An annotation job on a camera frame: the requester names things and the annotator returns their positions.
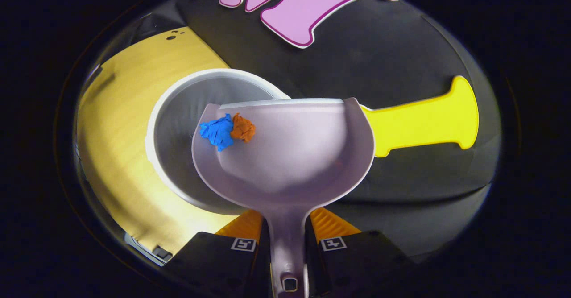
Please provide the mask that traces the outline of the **lilac dustpan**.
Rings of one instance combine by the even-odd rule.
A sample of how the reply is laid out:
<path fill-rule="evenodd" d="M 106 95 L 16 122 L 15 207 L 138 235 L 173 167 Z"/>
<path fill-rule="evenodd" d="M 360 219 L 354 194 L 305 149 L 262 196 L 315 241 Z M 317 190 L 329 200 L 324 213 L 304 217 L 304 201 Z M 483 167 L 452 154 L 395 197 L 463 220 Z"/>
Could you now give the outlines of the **lilac dustpan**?
<path fill-rule="evenodd" d="M 201 121 L 227 113 L 251 121 L 255 135 L 219 152 L 196 129 L 194 167 L 217 195 L 265 218 L 274 298 L 308 298 L 306 219 L 365 178 L 374 159 L 372 127 L 353 97 L 210 103 Z"/>

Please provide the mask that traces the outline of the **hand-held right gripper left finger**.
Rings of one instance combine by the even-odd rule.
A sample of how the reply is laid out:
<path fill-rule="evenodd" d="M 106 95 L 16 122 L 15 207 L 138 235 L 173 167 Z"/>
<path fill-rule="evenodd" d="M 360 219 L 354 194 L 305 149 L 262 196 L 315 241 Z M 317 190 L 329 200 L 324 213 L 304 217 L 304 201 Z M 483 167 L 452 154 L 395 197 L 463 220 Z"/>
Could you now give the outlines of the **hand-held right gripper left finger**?
<path fill-rule="evenodd" d="M 269 238 L 265 220 L 248 210 L 216 233 L 198 232 L 166 264 L 194 297 L 269 297 Z"/>

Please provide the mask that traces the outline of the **blue paper ball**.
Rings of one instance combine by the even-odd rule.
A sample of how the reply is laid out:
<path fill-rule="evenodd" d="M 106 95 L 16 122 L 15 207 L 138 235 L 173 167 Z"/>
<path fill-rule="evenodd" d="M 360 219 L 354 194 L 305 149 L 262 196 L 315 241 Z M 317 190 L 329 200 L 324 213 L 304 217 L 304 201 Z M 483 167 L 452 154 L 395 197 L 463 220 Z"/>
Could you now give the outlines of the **blue paper ball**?
<path fill-rule="evenodd" d="M 227 113 L 219 119 L 200 123 L 199 134 L 215 146 L 218 152 L 222 152 L 234 144 L 234 139 L 231 137 L 233 129 L 234 123 Z"/>

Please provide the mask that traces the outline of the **white ribbed garbage bin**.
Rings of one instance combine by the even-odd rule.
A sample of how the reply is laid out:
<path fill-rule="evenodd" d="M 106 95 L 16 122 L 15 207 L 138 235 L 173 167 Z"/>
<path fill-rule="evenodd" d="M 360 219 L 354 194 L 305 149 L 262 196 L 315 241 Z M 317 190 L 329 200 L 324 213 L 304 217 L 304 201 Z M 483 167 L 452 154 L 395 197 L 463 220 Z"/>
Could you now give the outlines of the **white ribbed garbage bin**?
<path fill-rule="evenodd" d="M 227 216 L 240 215 L 243 207 L 217 195 L 196 172 L 192 138 L 209 103 L 222 105 L 267 99 L 288 99 L 288 95 L 269 81 L 242 70 L 202 70 L 171 85 L 153 107 L 145 136 L 145 152 L 160 180 L 198 209 Z"/>

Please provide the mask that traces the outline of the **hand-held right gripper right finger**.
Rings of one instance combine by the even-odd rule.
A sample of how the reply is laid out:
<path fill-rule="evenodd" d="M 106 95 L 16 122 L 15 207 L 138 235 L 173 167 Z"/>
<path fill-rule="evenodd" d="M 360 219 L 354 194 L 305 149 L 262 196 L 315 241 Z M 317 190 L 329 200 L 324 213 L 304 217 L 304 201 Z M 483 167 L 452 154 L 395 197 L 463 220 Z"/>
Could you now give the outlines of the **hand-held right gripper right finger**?
<path fill-rule="evenodd" d="M 306 221 L 311 297 L 384 297 L 416 268 L 378 230 L 361 231 L 325 208 Z"/>

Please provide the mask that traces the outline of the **orange paper ball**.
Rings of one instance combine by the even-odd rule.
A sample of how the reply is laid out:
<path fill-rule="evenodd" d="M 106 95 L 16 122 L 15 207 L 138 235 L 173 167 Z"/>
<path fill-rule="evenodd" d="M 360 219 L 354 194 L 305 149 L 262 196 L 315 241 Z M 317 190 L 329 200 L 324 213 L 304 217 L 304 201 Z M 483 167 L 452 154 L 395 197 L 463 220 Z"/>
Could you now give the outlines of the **orange paper ball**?
<path fill-rule="evenodd" d="M 249 119 L 242 117 L 240 113 L 234 115 L 232 123 L 233 129 L 230 136 L 234 140 L 242 140 L 245 143 L 249 143 L 257 132 L 257 127 Z"/>

